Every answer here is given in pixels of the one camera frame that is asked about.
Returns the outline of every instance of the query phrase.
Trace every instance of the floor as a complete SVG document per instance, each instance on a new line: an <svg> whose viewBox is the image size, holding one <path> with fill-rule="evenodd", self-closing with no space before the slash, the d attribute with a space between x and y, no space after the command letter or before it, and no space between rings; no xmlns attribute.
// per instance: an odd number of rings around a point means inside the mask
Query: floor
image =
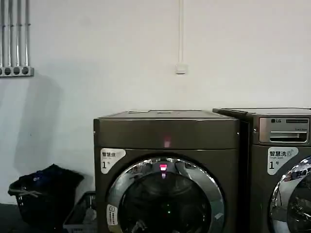
<svg viewBox="0 0 311 233"><path fill-rule="evenodd" d="M0 233L67 233L67 231L43 231L23 222L16 205L0 204Z"/></svg>

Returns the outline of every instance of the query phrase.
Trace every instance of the lg logo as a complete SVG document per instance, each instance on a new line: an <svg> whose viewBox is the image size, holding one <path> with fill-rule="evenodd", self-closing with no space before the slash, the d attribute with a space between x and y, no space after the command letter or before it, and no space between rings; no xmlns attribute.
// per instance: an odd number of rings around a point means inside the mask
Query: lg logo
<svg viewBox="0 0 311 233"><path fill-rule="evenodd" d="M271 123L281 123L281 119L271 119Z"/></svg>

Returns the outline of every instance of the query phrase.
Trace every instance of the black laundry basket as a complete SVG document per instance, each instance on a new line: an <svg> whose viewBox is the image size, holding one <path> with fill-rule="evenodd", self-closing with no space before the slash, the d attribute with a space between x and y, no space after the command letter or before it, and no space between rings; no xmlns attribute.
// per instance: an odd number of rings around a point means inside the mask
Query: black laundry basket
<svg viewBox="0 0 311 233"><path fill-rule="evenodd" d="M58 229L74 206L75 189L82 179L76 172L52 165L20 177L8 193L16 197L22 219L29 225Z"/></svg>

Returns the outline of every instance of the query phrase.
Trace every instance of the wall switch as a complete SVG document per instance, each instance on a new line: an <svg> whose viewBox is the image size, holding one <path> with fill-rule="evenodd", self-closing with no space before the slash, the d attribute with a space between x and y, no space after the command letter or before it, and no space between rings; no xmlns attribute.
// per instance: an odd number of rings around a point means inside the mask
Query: wall switch
<svg viewBox="0 0 311 233"><path fill-rule="evenodd" d="M176 64L176 74L186 74L188 72L188 65L184 63Z"/></svg>

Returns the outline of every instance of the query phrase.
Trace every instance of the washing machine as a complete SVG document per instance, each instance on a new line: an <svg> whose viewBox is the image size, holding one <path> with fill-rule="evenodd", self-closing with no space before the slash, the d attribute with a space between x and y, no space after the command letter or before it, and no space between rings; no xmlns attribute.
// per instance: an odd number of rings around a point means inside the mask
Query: washing machine
<svg viewBox="0 0 311 233"><path fill-rule="evenodd" d="M99 233L234 233L239 121L207 111L94 120Z"/></svg>
<svg viewBox="0 0 311 233"><path fill-rule="evenodd" d="M311 232L311 110L214 109L241 120L247 165L240 195L249 206L240 221L251 233Z"/></svg>

